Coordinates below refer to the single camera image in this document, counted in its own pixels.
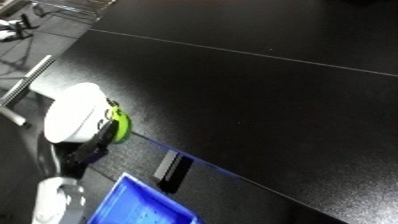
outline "black tabletop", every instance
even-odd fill
[[[255,12],[265,10],[254,7],[259,1],[231,1],[228,7],[227,2],[122,1],[31,88],[54,97],[73,84],[95,82],[131,115],[136,132],[165,147],[329,214],[339,213],[334,205],[342,203],[355,216],[380,215],[381,208],[394,207],[393,192],[398,190],[398,45],[392,29],[396,3],[317,2],[285,7],[293,14],[302,12],[297,20],[307,18],[303,12],[312,9],[309,20],[318,26],[304,22],[307,28],[301,29],[282,3],[273,1],[275,11],[267,9],[264,16],[287,14],[274,24],[275,29],[284,24],[279,33],[262,34],[246,22],[243,27],[257,32],[250,36],[240,29],[222,30],[225,23],[238,22],[233,22],[235,16],[220,16],[220,11],[228,14],[233,9],[242,17],[240,10],[252,9],[259,16]],[[315,13],[316,5],[323,7]],[[199,13],[209,10],[214,10],[213,17]],[[324,10],[336,17],[325,19]],[[185,14],[191,15],[188,22],[207,22],[184,23]],[[344,23],[346,15],[357,22]],[[378,18],[386,29],[369,24]],[[296,25],[283,29],[290,24],[286,20]],[[212,21],[219,24],[211,27]],[[193,31],[195,24],[201,32]],[[308,26],[314,32],[330,27],[330,36],[321,35],[326,39],[317,45],[312,44],[316,38],[307,45],[296,45],[300,38],[289,39],[296,29],[299,43],[306,42],[308,35],[300,31],[311,30]],[[367,31],[363,39],[352,38]],[[285,53],[266,53],[264,43]],[[311,48],[298,51],[300,46]]]
[[[398,72],[398,1],[128,0],[94,29]]]

